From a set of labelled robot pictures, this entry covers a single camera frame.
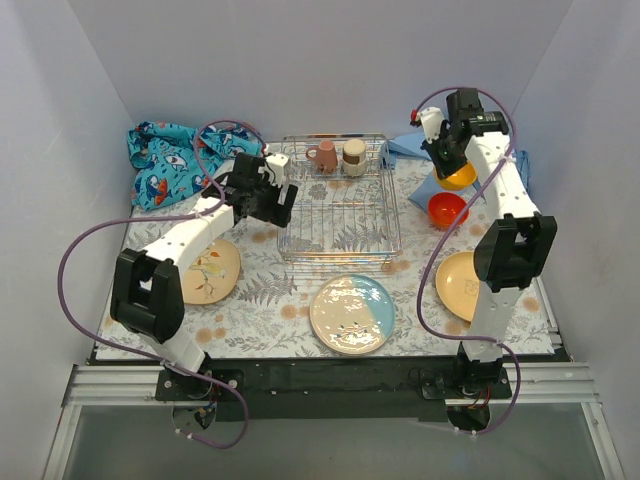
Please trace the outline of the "yellow bowl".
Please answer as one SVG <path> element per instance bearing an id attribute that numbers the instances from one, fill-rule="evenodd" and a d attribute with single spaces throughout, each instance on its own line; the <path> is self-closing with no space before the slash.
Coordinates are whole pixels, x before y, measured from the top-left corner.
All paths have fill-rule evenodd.
<path id="1" fill-rule="evenodd" d="M 473 165 L 468 162 L 465 166 L 447 178 L 440 178 L 434 172 L 437 184 L 447 191 L 461 191 L 471 186 L 477 180 L 477 173 Z"/>

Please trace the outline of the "red orange bowl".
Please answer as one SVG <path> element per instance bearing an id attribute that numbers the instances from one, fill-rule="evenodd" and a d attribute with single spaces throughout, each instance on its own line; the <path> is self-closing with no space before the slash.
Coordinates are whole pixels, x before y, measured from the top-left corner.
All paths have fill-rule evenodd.
<path id="1" fill-rule="evenodd" d="M 451 192 L 439 192 L 429 199 L 427 213 L 436 228 L 446 230 L 466 206 L 462 197 Z"/>

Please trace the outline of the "wire dish rack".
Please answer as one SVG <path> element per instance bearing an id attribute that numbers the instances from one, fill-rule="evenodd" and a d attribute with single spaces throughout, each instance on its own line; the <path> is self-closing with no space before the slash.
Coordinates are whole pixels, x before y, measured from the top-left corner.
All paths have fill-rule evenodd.
<path id="1" fill-rule="evenodd" d="M 338 166 L 324 174 L 311 162 L 311 147 L 331 141 L 337 158 L 350 140 L 365 144 L 364 173 L 351 177 Z M 291 161 L 288 181 L 298 187 L 289 225 L 277 237 L 291 263 L 382 263 L 402 249 L 393 171 L 385 165 L 381 133 L 288 135 L 280 150 Z"/>

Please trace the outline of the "pink mug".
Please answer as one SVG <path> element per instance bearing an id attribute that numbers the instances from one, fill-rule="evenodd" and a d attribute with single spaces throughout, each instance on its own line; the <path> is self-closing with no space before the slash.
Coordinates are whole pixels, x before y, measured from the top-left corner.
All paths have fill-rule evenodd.
<path id="1" fill-rule="evenodd" d="M 333 174 L 338 165 L 336 147 L 330 140 L 322 140 L 319 144 L 309 147 L 305 156 L 322 174 Z"/>

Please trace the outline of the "steel tumbler cup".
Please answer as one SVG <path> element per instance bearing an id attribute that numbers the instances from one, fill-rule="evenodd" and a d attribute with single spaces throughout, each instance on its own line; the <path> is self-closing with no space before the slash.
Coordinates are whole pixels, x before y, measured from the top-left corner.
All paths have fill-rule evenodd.
<path id="1" fill-rule="evenodd" d="M 347 177 L 362 176 L 368 166 L 366 144 L 354 138 L 344 143 L 342 147 L 342 171 Z"/>

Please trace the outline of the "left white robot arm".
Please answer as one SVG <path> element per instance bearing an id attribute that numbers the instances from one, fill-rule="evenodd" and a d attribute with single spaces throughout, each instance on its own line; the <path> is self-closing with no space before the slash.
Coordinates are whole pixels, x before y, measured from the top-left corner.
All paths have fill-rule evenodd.
<path id="1" fill-rule="evenodd" d="M 282 153 L 238 154 L 218 184 L 201 192 L 190 219 L 144 249 L 125 249 L 118 256 L 111 318 L 177 369 L 178 387 L 190 399 L 205 398 L 213 377 L 202 368 L 205 352 L 182 327 L 182 278 L 206 247 L 241 220 L 252 217 L 280 228 L 289 224 L 298 192 L 288 182 L 290 165 Z"/>

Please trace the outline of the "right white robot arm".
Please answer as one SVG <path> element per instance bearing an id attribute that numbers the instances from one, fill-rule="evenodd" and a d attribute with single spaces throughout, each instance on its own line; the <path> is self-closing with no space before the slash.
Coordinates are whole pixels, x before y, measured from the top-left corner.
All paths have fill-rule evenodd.
<path id="1" fill-rule="evenodd" d="M 516 303 L 545 265 L 557 222 L 541 214 L 530 199 L 511 154 L 515 126 L 503 109 L 486 110 L 481 92 L 471 87 L 446 89 L 446 108 L 419 105 L 412 115 L 422 127 L 421 145 L 440 182 L 460 187 L 464 170 L 480 184 L 494 220 L 473 251 L 479 290 L 468 334 L 459 340 L 450 385 L 475 397 L 501 382 L 504 337 Z"/>

